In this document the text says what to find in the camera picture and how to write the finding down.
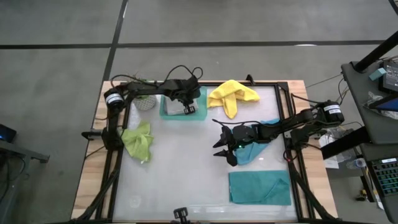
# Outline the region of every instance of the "desk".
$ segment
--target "desk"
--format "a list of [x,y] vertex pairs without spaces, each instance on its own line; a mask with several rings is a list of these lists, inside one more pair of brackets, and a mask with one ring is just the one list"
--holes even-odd
[[[289,90],[291,93],[307,98],[307,92],[305,91],[305,85],[302,80],[289,80],[284,82],[289,83]],[[111,88],[110,82],[104,82],[98,102],[98,107],[96,110],[97,118],[106,117],[106,105],[104,102],[103,93],[109,88]],[[286,102],[282,101],[282,104],[284,105],[284,108],[287,107]],[[295,105],[297,112],[309,108],[308,102],[302,100],[295,100]],[[102,129],[105,125],[106,125],[105,121],[95,120],[93,128]],[[316,140],[312,140],[312,142],[310,143],[318,144]],[[90,141],[86,153],[89,154],[98,149],[99,147],[101,147],[102,145],[103,145],[102,140]],[[321,152],[318,149],[308,147],[303,150],[303,157],[307,171],[308,181],[312,192],[315,194],[320,203],[328,210],[328,212],[331,215],[337,217],[335,203],[331,193],[329,180],[326,173],[325,165],[323,163]],[[76,218],[79,215],[81,215],[98,193],[101,186],[105,158],[106,158],[106,150],[100,150],[96,154],[90,156],[90,158],[87,159],[87,161],[85,161],[85,163],[83,164],[80,183],[76,194],[75,204],[73,206],[72,218]],[[109,195],[110,195],[110,190],[108,191],[105,201],[109,200]],[[306,211],[306,205],[303,193],[300,194],[300,198],[301,198],[302,208],[304,211],[304,216],[307,217],[307,211]],[[107,211],[108,211],[108,204],[105,203],[103,209],[104,217],[106,216]]]

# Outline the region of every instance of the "cloth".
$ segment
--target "cloth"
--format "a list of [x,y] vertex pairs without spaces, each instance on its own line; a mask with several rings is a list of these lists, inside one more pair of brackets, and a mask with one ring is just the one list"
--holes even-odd
[[229,173],[229,200],[247,205],[291,205],[287,171]]
[[[262,124],[275,124],[279,121],[279,119],[273,119],[270,121],[261,121]],[[244,146],[242,148],[238,148],[234,151],[235,156],[238,160],[238,165],[246,165],[253,161],[266,147],[268,143],[259,144],[259,143],[252,143]]]
[[260,96],[252,89],[235,80],[224,82],[207,97],[207,108],[223,106],[225,114],[233,119],[238,112],[236,100],[259,101]]
[[154,137],[150,134],[150,124],[141,121],[135,130],[125,129],[121,131],[121,139],[130,156],[143,162],[150,161],[149,146]]

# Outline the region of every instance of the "black metal frame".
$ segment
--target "black metal frame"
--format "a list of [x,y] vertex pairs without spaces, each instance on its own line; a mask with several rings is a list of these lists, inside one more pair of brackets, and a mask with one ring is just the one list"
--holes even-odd
[[[293,115],[293,105],[292,105],[292,102],[290,100],[290,91],[289,91],[289,87],[288,87],[287,82],[256,82],[255,83],[250,75],[248,75],[246,80],[248,82],[241,82],[241,83],[243,85],[246,85],[246,86],[269,86],[269,87],[273,87],[274,88],[280,119],[284,119],[285,118],[284,109],[283,109],[283,106],[282,106],[282,97],[281,97],[281,94],[280,94],[281,90],[284,91],[285,100],[287,102],[287,108],[288,108],[289,116]],[[220,85],[222,83],[223,82],[205,81],[205,82],[200,82],[200,85],[203,85],[203,86],[218,86],[218,85]],[[130,112],[130,105],[128,105],[126,107],[126,110],[124,112],[123,128],[127,128],[129,112]],[[117,170],[118,171],[118,175],[119,175],[119,172],[120,172],[120,169],[121,169],[122,156],[123,156],[123,149],[118,151],[117,158],[116,158],[116,163],[115,163],[114,170],[113,170],[113,171]],[[113,157],[113,151],[108,151],[108,153],[106,155],[105,165],[104,165],[104,172],[103,172],[103,179],[102,179],[102,182],[101,182],[101,189],[103,189],[103,187],[105,185],[105,182],[109,178],[112,157]],[[302,155],[301,152],[297,153],[297,158],[298,158],[298,164],[299,164],[299,167],[300,167],[300,175],[301,175],[303,181],[308,185],[307,173],[305,171],[304,159],[303,159],[303,155]],[[302,205],[301,205],[300,196],[299,196],[299,188],[297,186],[296,181],[294,181],[294,179],[291,176],[291,170],[293,169],[292,164],[288,164],[288,168],[289,168],[289,174],[290,174],[290,181],[291,181],[291,184],[292,184],[292,191],[293,191],[294,203],[295,203],[295,208],[296,208],[296,214],[297,214],[298,220],[300,220],[300,219],[303,218],[303,211],[302,211]],[[107,222],[111,222],[113,220],[114,204],[116,202],[116,194],[117,194],[117,191],[118,191],[118,181],[119,181],[119,176],[117,176],[115,178],[114,182],[113,182],[111,197],[110,197],[110,201],[109,201],[109,210],[108,210],[107,217],[105,219]],[[104,220],[101,217],[101,215],[103,213],[103,203],[104,202],[103,202],[103,199],[102,199],[101,202],[100,202],[100,205],[98,206],[97,211],[96,211],[96,215],[95,215],[95,219],[96,220]],[[307,209],[308,209],[309,218],[315,218],[314,209],[313,209],[313,207],[312,207],[312,205],[311,205],[311,203],[310,203],[308,198],[306,198],[306,203],[307,203]]]

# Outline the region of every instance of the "lime green cloth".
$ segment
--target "lime green cloth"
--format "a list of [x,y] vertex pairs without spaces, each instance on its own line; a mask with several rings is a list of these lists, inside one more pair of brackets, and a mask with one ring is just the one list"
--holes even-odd
[[122,141],[130,156],[143,162],[150,161],[149,146],[152,144],[154,137],[150,134],[150,124],[141,121],[135,130],[125,129],[122,131]]

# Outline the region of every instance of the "teal plastic tray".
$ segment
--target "teal plastic tray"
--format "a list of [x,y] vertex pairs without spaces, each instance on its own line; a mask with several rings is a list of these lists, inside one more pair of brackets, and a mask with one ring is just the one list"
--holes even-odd
[[165,120],[175,121],[204,121],[207,116],[207,88],[205,86],[200,87],[200,96],[197,98],[198,109],[193,114],[176,114],[167,115],[164,111],[164,97],[160,99],[159,115]]

